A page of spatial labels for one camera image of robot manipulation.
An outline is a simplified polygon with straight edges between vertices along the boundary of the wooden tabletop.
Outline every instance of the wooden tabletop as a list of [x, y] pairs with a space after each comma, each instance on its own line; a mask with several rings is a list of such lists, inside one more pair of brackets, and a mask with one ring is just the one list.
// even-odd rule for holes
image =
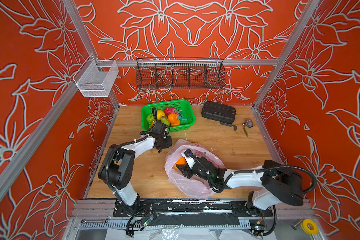
[[[139, 137], [141, 128], [140, 110], [142, 106], [121, 107], [117, 115], [115, 125], [107, 142], [106, 151], [112, 144], [120, 144], [132, 141]], [[202, 144], [207, 150], [221, 159], [228, 169], [247, 169], [264, 164], [265, 160], [271, 159], [269, 151], [261, 136], [260, 130], [254, 120], [252, 111], [248, 106], [235, 106], [236, 118], [233, 123], [237, 131], [232, 127], [221, 125], [219, 122], [203, 118], [202, 106], [193, 106], [196, 122], [188, 130], [171, 132], [172, 145], [179, 139]], [[243, 130], [244, 119], [250, 118], [254, 127], [248, 129], [248, 137]], [[146, 151], [135, 159], [132, 186], [141, 198], [187, 198], [175, 185], [168, 181], [164, 170], [165, 156], [170, 150], [163, 149], [158, 153], [156, 149]], [[106, 155], [104, 152], [100, 165]], [[237, 187], [224, 190], [211, 198], [247, 198], [248, 193], [256, 190], [256, 187]], [[114, 198], [112, 191], [100, 179], [97, 174], [93, 179], [88, 198]]]

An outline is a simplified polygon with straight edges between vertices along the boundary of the floral wallpaper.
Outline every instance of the floral wallpaper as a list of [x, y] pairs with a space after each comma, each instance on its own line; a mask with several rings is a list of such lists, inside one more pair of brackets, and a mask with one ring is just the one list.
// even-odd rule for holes
[[[0, 0], [0, 173], [87, 57], [61, 0]], [[0, 203], [0, 239], [62, 237], [114, 113], [76, 93]]]
[[360, 239], [360, 1], [320, 2], [259, 112], [328, 239]]
[[[191, 56], [278, 58], [307, 0], [75, 0], [100, 59]], [[228, 66], [223, 89], [146, 90], [133, 67], [120, 68], [119, 102], [144, 105], [187, 99], [252, 104], [271, 66]]]

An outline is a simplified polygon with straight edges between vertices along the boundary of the pink plastic bag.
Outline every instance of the pink plastic bag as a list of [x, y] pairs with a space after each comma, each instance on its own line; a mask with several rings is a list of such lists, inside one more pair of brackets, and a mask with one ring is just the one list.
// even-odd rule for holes
[[215, 192], [209, 187], [206, 180], [197, 176], [187, 179], [180, 170], [174, 168], [175, 163], [182, 157], [181, 153], [186, 149], [190, 149], [197, 157], [205, 157], [208, 161], [212, 162], [215, 167], [225, 168], [222, 161], [201, 144], [179, 139], [165, 158], [164, 168], [168, 175], [169, 182], [176, 185], [180, 191], [188, 197], [208, 199], [215, 194]]

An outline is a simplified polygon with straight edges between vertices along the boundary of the black tool case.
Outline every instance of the black tool case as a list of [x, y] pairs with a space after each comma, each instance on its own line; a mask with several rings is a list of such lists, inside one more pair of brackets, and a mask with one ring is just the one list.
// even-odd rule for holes
[[215, 103], [205, 102], [202, 109], [202, 117], [219, 122], [232, 124], [235, 121], [236, 109], [234, 107]]

